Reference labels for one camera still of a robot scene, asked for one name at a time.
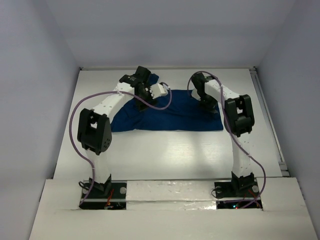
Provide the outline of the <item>blue t shirt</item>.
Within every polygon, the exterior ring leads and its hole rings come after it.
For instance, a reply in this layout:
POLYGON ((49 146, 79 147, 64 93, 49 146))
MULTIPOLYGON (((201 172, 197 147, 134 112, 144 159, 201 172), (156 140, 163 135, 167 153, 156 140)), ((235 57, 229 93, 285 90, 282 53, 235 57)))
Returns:
POLYGON ((128 101, 114 116, 111 123, 113 133, 133 130, 146 131, 193 131, 208 132, 224 129, 219 108, 209 112, 200 106, 200 102, 189 97, 186 90, 174 89, 168 108, 156 110, 148 107, 139 111, 139 100, 128 101))

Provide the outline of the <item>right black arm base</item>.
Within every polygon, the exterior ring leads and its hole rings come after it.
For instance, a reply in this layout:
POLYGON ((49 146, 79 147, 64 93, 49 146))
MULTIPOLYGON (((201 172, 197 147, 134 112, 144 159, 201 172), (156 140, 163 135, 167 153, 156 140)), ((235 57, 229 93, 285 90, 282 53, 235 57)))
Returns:
POLYGON ((211 195, 216 199, 217 209, 237 210, 245 207, 246 209, 263 209, 261 198, 258 197, 260 189, 258 183, 254 184, 240 192, 233 189, 230 181, 217 181, 211 190, 211 195))

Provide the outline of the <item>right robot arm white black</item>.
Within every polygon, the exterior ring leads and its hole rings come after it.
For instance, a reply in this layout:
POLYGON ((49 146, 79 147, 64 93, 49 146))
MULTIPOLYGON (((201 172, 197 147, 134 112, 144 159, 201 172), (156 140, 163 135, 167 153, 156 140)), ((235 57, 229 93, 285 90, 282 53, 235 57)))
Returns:
POLYGON ((250 151, 250 133, 255 124, 251 97, 240 95, 224 86, 216 76, 198 71, 190 77, 194 85, 191 96, 208 111, 214 111, 221 104, 223 124, 232 142, 233 166, 230 181, 214 183, 215 197, 243 198, 256 186, 250 151))

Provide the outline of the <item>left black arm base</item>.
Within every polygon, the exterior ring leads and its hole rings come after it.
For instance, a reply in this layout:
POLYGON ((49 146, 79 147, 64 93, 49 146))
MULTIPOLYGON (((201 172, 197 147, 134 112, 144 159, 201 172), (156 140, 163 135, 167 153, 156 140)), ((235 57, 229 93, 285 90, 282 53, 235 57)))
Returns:
POLYGON ((94 183, 88 197, 83 201, 83 198, 88 192, 91 185, 85 181, 79 184, 82 187, 79 208, 82 210, 125 210, 127 206, 126 181, 108 181, 106 184, 94 183))

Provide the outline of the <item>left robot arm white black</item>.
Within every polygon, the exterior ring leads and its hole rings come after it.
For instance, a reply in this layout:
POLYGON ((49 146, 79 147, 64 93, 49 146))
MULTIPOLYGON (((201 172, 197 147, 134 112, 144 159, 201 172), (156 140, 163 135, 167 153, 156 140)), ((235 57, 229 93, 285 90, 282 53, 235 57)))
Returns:
POLYGON ((133 101, 139 111, 155 107, 157 99, 166 96, 168 89, 159 82, 158 75, 138 66, 133 74, 123 75, 113 90, 100 94, 106 98, 96 106, 80 111, 76 138, 85 150, 81 157, 90 164, 92 171, 88 183, 80 186, 104 198, 112 188, 106 151, 112 142, 112 122, 116 114, 129 101, 133 101))

